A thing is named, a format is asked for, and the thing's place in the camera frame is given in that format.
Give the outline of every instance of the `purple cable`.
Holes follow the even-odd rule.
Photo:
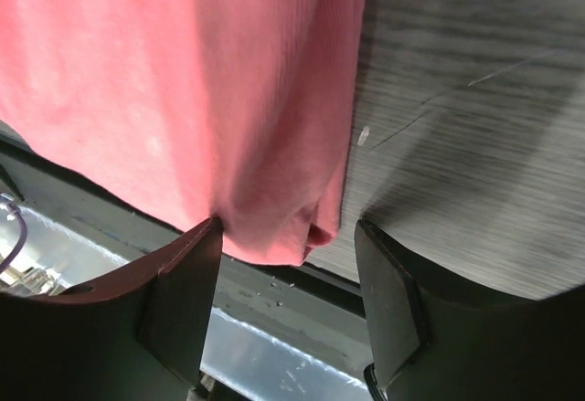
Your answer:
[[[8,216],[13,216],[20,226],[20,236],[18,237],[18,241],[8,256],[6,256],[6,258],[0,262],[0,273],[2,273],[4,270],[8,269],[10,263],[16,258],[16,256],[20,253],[20,250],[22,250],[22,247],[25,245],[25,242],[27,241],[28,229],[27,223],[25,223],[25,220],[20,215],[20,209],[18,209],[18,206],[13,205],[3,195],[0,195],[0,204],[0,206],[3,206],[3,209],[8,211]]]

